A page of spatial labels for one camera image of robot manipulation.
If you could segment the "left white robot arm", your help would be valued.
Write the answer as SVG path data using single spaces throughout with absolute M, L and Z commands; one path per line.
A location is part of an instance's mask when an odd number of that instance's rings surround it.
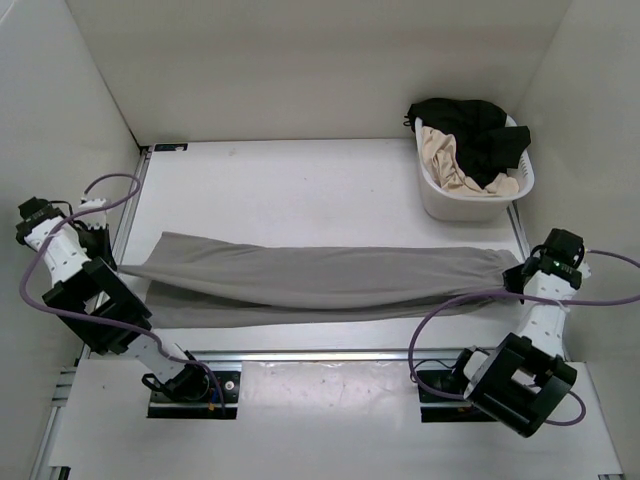
M 105 199 L 84 198 L 64 213 L 56 201 L 33 197 L 19 206 L 16 240 L 44 253 L 51 289 L 42 299 L 92 351 L 135 359 L 149 370 L 142 382 L 173 402 L 220 398 L 210 370 L 180 348 L 159 346 L 151 312 L 117 275 Z

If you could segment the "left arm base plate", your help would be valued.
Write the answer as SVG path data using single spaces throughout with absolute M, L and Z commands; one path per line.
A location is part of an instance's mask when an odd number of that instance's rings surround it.
M 215 383 L 195 365 L 187 365 L 174 379 L 161 383 L 153 373 L 141 382 L 150 390 L 147 417 L 180 420 L 235 420 L 241 387 L 238 370 L 213 371 L 222 393 Z

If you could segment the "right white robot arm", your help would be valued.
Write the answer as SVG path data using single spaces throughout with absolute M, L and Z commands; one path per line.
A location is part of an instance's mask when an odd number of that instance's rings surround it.
M 527 307 L 518 329 L 493 352 L 465 349 L 449 375 L 452 393 L 524 438 L 536 433 L 576 382 L 564 350 L 566 302 L 590 276 L 587 264 L 573 268 L 553 260 L 539 268 L 524 293 L 551 302 Z

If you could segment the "grey trousers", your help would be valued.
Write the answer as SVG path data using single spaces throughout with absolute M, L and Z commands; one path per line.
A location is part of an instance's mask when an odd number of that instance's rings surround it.
M 236 328 L 424 315 L 456 296 L 498 290 L 517 266 L 473 247 L 264 247 L 165 232 L 144 279 L 158 328 Z

